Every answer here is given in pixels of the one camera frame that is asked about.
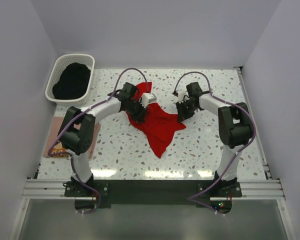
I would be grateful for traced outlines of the red t shirt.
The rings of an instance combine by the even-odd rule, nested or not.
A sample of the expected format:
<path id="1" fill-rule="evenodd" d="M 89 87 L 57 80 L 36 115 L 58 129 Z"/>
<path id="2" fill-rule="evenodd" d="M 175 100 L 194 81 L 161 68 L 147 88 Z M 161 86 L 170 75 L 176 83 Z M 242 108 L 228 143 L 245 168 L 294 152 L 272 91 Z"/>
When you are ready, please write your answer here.
<path id="1" fill-rule="evenodd" d="M 156 102 L 149 105 L 145 122 L 136 122 L 129 114 L 127 116 L 130 124 L 146 135 L 149 146 L 159 159 L 172 142 L 175 132 L 186 128 L 178 122 L 177 114 L 165 112 Z"/>

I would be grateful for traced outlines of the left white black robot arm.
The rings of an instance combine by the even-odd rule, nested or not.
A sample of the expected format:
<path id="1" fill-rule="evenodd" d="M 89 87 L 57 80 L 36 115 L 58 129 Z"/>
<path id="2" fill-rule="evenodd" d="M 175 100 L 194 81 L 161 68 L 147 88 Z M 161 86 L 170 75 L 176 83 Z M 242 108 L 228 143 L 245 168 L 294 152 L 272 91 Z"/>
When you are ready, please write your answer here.
<path id="1" fill-rule="evenodd" d="M 72 178 L 77 181 L 75 189 L 78 193 L 89 196 L 94 190 L 88 150 L 93 142 L 95 125 L 122 111 L 133 121 L 144 123 L 149 106 L 156 102 L 154 94 L 142 93 L 135 85 L 125 83 L 122 89 L 115 90 L 101 102 L 84 108 L 72 106 L 67 110 L 57 140 L 70 156 Z"/>

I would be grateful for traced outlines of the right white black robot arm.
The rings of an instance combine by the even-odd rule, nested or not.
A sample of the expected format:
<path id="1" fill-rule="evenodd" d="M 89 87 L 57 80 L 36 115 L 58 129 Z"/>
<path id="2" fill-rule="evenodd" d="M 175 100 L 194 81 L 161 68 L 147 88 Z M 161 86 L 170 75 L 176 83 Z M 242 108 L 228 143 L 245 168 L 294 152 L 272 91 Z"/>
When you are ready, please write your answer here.
<path id="1" fill-rule="evenodd" d="M 212 189 L 217 196 L 225 196 L 231 190 L 228 181 L 237 178 L 241 148 L 249 144 L 255 133 L 247 104 L 219 99 L 209 91 L 203 91 L 198 82 L 188 84 L 186 91 L 174 91 L 173 95 L 178 97 L 175 103 L 178 122 L 193 117 L 197 110 L 206 110 L 218 117 L 218 134 L 223 150 L 215 177 L 221 179 L 213 183 Z"/>

